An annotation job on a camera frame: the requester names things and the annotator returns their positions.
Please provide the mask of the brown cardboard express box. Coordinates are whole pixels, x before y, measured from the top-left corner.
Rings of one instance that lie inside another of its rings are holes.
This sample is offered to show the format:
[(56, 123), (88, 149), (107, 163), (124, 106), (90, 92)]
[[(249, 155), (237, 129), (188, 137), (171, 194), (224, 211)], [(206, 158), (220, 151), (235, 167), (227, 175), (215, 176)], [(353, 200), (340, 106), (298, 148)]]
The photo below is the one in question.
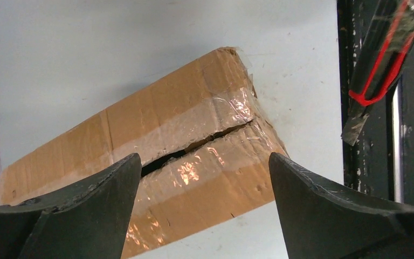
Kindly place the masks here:
[(221, 47), (118, 101), (2, 171), (15, 205), (137, 153), (142, 179), (122, 250), (130, 258), (274, 200), (283, 142), (235, 48)]

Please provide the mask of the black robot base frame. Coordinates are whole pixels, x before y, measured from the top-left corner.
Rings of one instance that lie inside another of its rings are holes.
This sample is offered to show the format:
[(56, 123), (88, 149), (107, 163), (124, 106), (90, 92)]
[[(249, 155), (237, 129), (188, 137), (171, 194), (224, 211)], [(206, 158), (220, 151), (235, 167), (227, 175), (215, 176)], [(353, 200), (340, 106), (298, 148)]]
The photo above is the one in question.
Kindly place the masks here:
[[(359, 2), (337, 2), (342, 128), (351, 104), (349, 82), (368, 26), (355, 20)], [(396, 83), (370, 107), (355, 145), (343, 141), (343, 166), (347, 187), (414, 205), (414, 43)]]

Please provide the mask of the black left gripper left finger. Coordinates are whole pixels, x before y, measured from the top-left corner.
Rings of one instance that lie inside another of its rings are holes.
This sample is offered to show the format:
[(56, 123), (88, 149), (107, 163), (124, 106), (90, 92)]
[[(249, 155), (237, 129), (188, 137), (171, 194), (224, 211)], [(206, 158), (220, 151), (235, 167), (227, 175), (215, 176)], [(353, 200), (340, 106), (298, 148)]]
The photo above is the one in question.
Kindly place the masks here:
[(133, 153), (61, 189), (0, 206), (0, 258), (120, 258), (141, 169)]

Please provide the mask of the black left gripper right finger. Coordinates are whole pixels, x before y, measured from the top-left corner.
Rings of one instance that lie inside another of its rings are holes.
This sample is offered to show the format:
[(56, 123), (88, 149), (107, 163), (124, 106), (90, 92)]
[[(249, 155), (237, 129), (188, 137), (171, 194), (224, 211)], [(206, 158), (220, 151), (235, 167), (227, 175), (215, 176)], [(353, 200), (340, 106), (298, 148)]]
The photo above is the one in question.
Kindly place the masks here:
[(360, 193), (276, 152), (268, 165), (289, 258), (414, 258), (414, 206)]

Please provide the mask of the red black utility knife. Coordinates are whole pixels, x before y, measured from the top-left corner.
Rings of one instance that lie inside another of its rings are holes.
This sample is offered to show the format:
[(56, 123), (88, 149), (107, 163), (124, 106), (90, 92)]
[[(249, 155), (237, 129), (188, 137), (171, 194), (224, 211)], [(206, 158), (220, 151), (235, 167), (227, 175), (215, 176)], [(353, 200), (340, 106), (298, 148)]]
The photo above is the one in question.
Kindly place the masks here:
[(414, 1), (360, 1), (355, 20), (368, 22), (349, 82), (351, 104), (342, 140), (354, 146), (370, 107), (385, 97), (401, 74), (414, 43)]

